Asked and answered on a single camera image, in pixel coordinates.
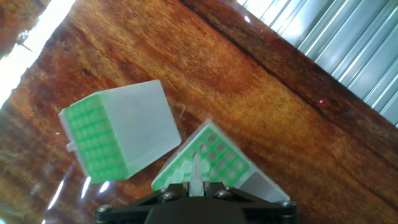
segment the metal screw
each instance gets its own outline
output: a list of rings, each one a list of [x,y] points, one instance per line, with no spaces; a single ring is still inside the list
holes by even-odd
[[[170,200],[170,199],[175,198],[176,196],[177,195],[174,192],[166,192],[161,195],[162,199],[164,199],[164,200]]]
[[[289,206],[289,205],[295,205],[295,202],[292,202],[291,200],[283,199],[279,201],[281,206]]]
[[[97,209],[99,212],[107,212],[112,209],[112,205],[102,205]]]
[[[227,190],[219,190],[214,194],[214,196],[218,197],[218,198],[226,198],[230,195],[231,195],[231,193]]]

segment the wooden table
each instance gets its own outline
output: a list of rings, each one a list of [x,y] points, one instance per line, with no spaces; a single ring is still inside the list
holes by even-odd
[[[0,2],[6,54],[48,1]],[[213,118],[297,202],[302,223],[397,223],[398,130],[221,0],[77,0],[0,111],[0,217],[86,223],[104,203],[149,194],[167,156],[83,194],[57,115],[95,91],[154,79],[183,139]]]

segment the corrugated metal wall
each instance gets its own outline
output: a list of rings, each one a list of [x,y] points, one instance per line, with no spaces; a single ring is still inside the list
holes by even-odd
[[[398,127],[398,0],[238,0]]]

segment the green grid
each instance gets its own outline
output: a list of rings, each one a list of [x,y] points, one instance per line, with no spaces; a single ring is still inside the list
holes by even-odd
[[[207,150],[202,151],[202,145],[206,145]],[[169,184],[181,182],[174,178],[175,172],[182,170],[182,164],[186,161],[193,164],[193,153],[195,152],[199,153],[201,161],[210,163],[207,173],[204,174],[202,170],[203,181],[224,182],[225,185],[233,185],[250,167],[249,161],[238,152],[238,149],[232,146],[215,127],[208,125],[155,179],[152,188],[159,190]],[[189,181],[190,178],[191,173],[184,174],[182,181]]]
[[[91,183],[122,180],[128,175],[99,95],[89,96],[66,108],[65,117]]]

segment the translucent plastic box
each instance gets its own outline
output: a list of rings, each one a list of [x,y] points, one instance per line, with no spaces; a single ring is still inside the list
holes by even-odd
[[[152,183],[154,190],[189,182],[193,157],[200,156],[203,181],[223,182],[269,202],[290,197],[261,172],[211,121],[205,121],[166,162]]]
[[[92,183],[130,178],[181,143],[158,80],[96,92],[59,118]]]

